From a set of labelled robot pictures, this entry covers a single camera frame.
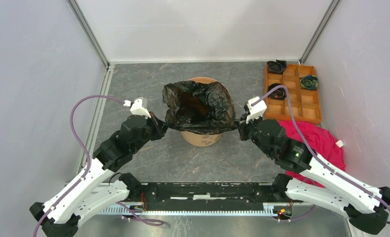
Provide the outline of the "black plastic trash bag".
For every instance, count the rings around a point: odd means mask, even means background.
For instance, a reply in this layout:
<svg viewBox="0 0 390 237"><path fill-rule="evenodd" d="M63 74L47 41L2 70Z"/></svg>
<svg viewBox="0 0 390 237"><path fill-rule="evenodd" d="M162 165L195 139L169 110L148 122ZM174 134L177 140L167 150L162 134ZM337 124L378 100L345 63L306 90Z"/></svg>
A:
<svg viewBox="0 0 390 237"><path fill-rule="evenodd" d="M215 135L236 129L236 112L226 87L215 81L169 83L162 90L167 105L165 122L170 128L199 135Z"/></svg>

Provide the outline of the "orange plastic trash bin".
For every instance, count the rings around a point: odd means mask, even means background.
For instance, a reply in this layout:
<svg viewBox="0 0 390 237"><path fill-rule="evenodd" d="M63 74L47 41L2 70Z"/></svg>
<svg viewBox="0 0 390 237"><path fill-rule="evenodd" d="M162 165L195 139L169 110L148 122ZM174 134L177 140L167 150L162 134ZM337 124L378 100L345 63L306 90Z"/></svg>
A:
<svg viewBox="0 0 390 237"><path fill-rule="evenodd" d="M194 81L197 83L210 84L217 82L223 88L226 89L226 92L229 95L229 101L231 101L232 107L234 106L233 99L231 98L231 94L229 90L219 81L208 78L208 77L195 77L190 79L190 81ZM191 111L197 117L205 116L209 109L206 108L205 105L202 105L198 99L189 99L184 105L190 105L189 111ZM208 147L215 144L222 136L222 134L213 134L213 135L202 135L196 134L188 131L181 131L181 135L183 138L191 145L196 147Z"/></svg>

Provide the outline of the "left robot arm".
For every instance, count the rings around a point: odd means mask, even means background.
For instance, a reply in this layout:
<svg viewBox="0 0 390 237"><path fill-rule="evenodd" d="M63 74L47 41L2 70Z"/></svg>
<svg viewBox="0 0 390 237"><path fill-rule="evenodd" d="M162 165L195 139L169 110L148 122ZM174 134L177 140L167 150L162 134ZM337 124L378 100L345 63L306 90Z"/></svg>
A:
<svg viewBox="0 0 390 237"><path fill-rule="evenodd" d="M37 220L34 230L48 237L72 237L79 227L110 205L123 200L135 201L142 184L131 174L121 174L108 187L92 194L103 181L113 177L148 142L163 138L168 125L153 113L148 117L131 115L120 130L102 142L90 162L62 191L45 203L36 202L30 212Z"/></svg>

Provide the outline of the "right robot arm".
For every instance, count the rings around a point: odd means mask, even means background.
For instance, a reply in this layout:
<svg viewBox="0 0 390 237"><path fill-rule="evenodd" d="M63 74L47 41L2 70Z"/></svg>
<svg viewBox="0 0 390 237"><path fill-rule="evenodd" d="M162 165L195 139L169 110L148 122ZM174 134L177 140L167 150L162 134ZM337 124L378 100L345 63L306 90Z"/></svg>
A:
<svg viewBox="0 0 390 237"><path fill-rule="evenodd" d="M307 185L279 174L271 187L274 200L309 202L339 214L355 228L372 235L390 225L389 187L377 188L347 174L303 141L289 138L275 119L244 119L237 121L236 126L242 141L252 141L280 168L322 185Z"/></svg>

